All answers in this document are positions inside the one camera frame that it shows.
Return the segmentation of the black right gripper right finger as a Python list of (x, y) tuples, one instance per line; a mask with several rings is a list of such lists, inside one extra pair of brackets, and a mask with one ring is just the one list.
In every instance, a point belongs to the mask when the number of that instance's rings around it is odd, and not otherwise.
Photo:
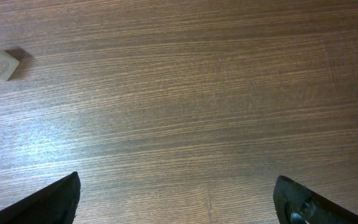
[(280, 224), (358, 224), (358, 215), (280, 175), (273, 190)]

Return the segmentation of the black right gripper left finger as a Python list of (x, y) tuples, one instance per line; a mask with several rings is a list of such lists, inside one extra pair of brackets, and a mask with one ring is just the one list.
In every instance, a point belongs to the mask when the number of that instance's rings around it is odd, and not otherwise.
[(72, 224), (80, 202), (76, 171), (0, 210), (0, 224)]

